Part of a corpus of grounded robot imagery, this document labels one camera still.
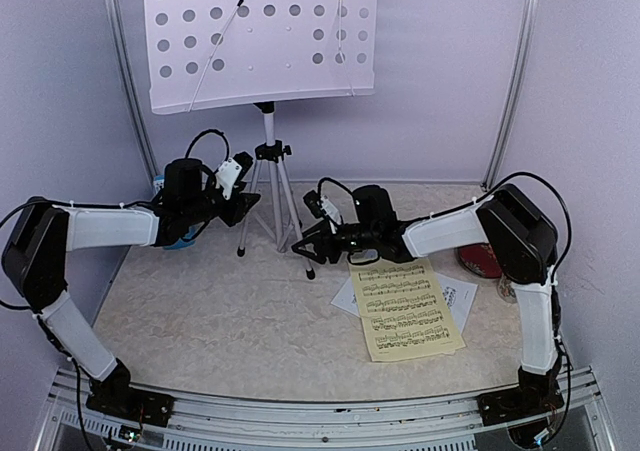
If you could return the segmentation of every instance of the metal pole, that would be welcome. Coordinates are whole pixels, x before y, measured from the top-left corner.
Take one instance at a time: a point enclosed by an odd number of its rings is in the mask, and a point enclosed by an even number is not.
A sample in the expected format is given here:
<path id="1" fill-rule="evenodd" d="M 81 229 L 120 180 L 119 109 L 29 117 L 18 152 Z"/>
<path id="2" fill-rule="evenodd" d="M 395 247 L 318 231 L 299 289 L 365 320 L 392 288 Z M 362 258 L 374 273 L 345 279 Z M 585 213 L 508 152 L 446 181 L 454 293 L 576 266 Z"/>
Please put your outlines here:
<path id="1" fill-rule="evenodd" d="M 149 135 L 147 134 L 147 128 L 142 117 L 140 103 L 138 102 L 136 87 L 133 82 L 133 74 L 129 63 L 129 55 L 127 53 L 124 29 L 122 26 L 120 3 L 118 0 L 104 1 L 107 7 L 107 17 L 109 18 L 109 24 L 111 25 L 111 32 L 113 33 L 116 53 L 118 55 L 120 77 L 127 95 L 127 104 L 129 107 L 129 113 L 131 114 L 131 121 L 136 131 L 136 141 L 138 143 L 140 154 L 142 155 L 145 170 L 149 177 L 149 182 L 153 182 L 153 178 L 159 174 L 158 164 L 156 162 L 155 155 L 153 154 Z"/>
<path id="2" fill-rule="evenodd" d="M 489 169 L 487 170 L 487 174 L 485 175 L 482 183 L 484 188 L 491 188 L 495 184 L 498 172 L 500 171 L 500 165 L 504 158 L 509 135 L 511 134 L 513 119 L 518 106 L 518 98 L 520 97 L 520 90 L 522 89 L 522 83 L 524 81 L 527 59 L 529 57 L 533 28 L 538 10 L 538 1 L 539 0 L 525 0 L 516 61 L 513 67 L 513 73 L 511 74 L 511 81 L 509 83 L 509 94 L 507 95 L 507 102 L 505 103 L 502 113 L 500 131 L 493 150 L 493 155 L 491 156 Z"/>

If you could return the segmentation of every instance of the round hole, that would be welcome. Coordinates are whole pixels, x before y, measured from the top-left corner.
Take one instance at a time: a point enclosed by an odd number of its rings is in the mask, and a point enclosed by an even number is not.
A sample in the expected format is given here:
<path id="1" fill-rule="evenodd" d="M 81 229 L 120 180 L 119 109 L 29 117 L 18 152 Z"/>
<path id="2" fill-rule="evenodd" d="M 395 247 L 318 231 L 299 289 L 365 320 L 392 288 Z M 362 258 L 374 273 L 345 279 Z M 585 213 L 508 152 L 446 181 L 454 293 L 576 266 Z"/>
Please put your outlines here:
<path id="1" fill-rule="evenodd" d="M 189 74 L 196 74 L 198 72 L 198 63 L 189 63 L 187 64 L 187 73 Z"/>
<path id="2" fill-rule="evenodd" d="M 160 13 L 156 16 L 156 24 L 158 26 L 164 26 L 165 24 L 167 24 L 167 22 L 169 22 L 169 16 L 167 16 L 166 14 Z"/>
<path id="3" fill-rule="evenodd" d="M 190 23 L 194 19 L 196 19 L 196 12 L 192 9 L 187 9 L 184 13 L 182 13 L 182 19 L 184 19 L 187 23 Z"/>
<path id="4" fill-rule="evenodd" d="M 198 40 L 195 36 L 187 36 L 186 38 L 184 38 L 184 46 L 187 49 L 195 48 L 197 43 Z"/>
<path id="5" fill-rule="evenodd" d="M 169 51 L 170 47 L 171 44 L 169 44 L 169 41 L 167 41 L 166 39 L 161 39 L 160 41 L 158 41 L 158 51 L 164 53 L 165 51 Z"/>
<path id="6" fill-rule="evenodd" d="M 221 59 L 216 59 L 211 67 L 214 69 L 214 71 L 222 71 L 224 69 L 224 61 L 222 61 Z"/>
<path id="7" fill-rule="evenodd" d="M 222 8 L 213 8 L 209 13 L 213 19 L 220 19 L 222 17 Z"/>

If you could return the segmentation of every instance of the beige table surface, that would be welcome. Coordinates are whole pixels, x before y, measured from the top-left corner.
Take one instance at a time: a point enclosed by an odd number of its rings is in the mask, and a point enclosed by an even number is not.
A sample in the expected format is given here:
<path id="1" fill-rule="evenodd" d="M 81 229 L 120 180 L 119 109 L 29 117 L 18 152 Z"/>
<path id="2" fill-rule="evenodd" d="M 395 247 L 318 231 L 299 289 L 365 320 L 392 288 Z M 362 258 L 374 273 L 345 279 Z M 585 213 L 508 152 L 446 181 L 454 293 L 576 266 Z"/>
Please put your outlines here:
<path id="1" fill-rule="evenodd" d="M 306 226 L 313 217 L 295 184 Z M 472 186 L 387 185 L 400 219 L 428 214 L 480 195 Z M 269 222 L 269 189 L 258 204 Z M 338 190 L 330 197 L 353 216 Z M 236 256 L 240 227 L 219 220 L 179 251 L 133 248 L 102 307 L 95 329 L 131 369 L 133 379 L 185 391 L 297 401 L 384 400 L 484 389 L 516 382 L 521 353 L 517 305 L 502 301 L 495 281 L 462 269 L 452 251 L 437 253 L 437 272 L 480 288 L 453 356 L 373 363 L 360 320 L 332 306 L 348 278 L 346 263 L 315 266 L 279 254 L 251 221 L 247 254 Z"/>

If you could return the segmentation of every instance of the white backdrop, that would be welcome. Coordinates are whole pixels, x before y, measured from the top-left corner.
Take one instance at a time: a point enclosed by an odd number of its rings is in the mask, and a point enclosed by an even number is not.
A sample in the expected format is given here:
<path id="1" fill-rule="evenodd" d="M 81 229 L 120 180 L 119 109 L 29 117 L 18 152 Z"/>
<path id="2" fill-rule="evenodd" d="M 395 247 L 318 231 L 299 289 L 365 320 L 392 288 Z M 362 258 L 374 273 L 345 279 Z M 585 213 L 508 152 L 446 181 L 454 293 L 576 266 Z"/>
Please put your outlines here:
<path id="1" fill-rule="evenodd" d="M 120 0 L 139 98 L 159 164 L 210 127 L 234 150 L 263 141 L 252 106 L 157 116 L 149 104 L 143 0 Z M 376 94 L 282 103 L 293 179 L 473 181 L 488 166 L 524 0 L 378 0 Z M 222 156 L 202 144 L 212 165 Z"/>

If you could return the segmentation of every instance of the metal frame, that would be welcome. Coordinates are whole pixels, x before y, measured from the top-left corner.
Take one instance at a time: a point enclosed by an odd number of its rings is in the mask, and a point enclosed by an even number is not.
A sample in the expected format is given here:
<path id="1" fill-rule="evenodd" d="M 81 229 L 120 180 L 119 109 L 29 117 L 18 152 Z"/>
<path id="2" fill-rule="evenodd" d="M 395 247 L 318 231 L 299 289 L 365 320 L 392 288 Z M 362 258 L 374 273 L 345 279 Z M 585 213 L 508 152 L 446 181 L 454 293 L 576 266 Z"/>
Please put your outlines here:
<path id="1" fill-rule="evenodd" d="M 120 77 L 122 78 L 122 84 L 124 85 L 124 90 L 127 96 L 127 104 L 129 107 L 129 113 L 131 114 L 131 121 L 136 131 L 136 141 L 138 143 L 138 148 L 142 156 L 145 170 L 149 177 L 149 182 L 152 183 L 153 178 L 159 174 L 158 163 L 155 155 L 153 154 L 153 148 L 151 147 L 151 141 L 149 140 L 147 128 L 142 116 L 142 110 L 138 101 L 138 94 L 133 82 L 133 73 L 131 71 L 124 28 L 122 26 L 120 2 L 119 0 L 104 1 L 107 7 L 107 17 L 109 18 L 109 24 L 111 25 L 111 31 L 113 33 L 116 53 L 118 55 Z"/>
<path id="2" fill-rule="evenodd" d="M 502 164 L 504 153 L 507 148 L 509 135 L 511 134 L 513 127 L 513 120 L 518 106 L 520 90 L 522 89 L 522 83 L 524 81 L 527 59 L 529 57 L 529 49 L 531 48 L 531 38 L 533 36 L 533 29 L 538 11 L 538 1 L 539 0 L 525 0 L 524 14 L 522 16 L 522 25 L 520 27 L 520 37 L 518 39 L 518 48 L 516 52 L 516 61 L 513 67 L 513 73 L 511 74 L 511 81 L 509 83 L 507 102 L 505 103 L 504 110 L 502 112 L 500 131 L 498 132 L 496 146 L 493 150 L 493 155 L 491 156 L 487 174 L 482 182 L 482 186 L 485 189 L 491 188 L 496 183 L 498 172 L 500 171 L 500 165 Z"/>
<path id="3" fill-rule="evenodd" d="M 566 374 L 560 376 L 566 393 Z M 60 370 L 49 393 L 47 420 L 36 451 L 49 451 L 60 424 L 79 428 L 76 412 L 76 376 Z M 456 449 L 451 444 L 473 443 L 473 435 L 504 428 L 483 427 L 476 397 L 481 392 L 424 399 L 355 403 L 288 403 L 225 398 L 136 385 L 168 392 L 176 398 L 167 428 L 145 426 L 140 449 L 277 451 L 306 449 Z M 82 380 L 83 401 L 89 383 Z M 571 408 L 585 407 L 592 416 L 592 432 L 599 451 L 615 451 L 610 422 L 591 368 L 572 373 Z M 120 419 L 86 408 L 85 427 L 106 438 Z M 514 421 L 515 426 L 536 418 Z"/>

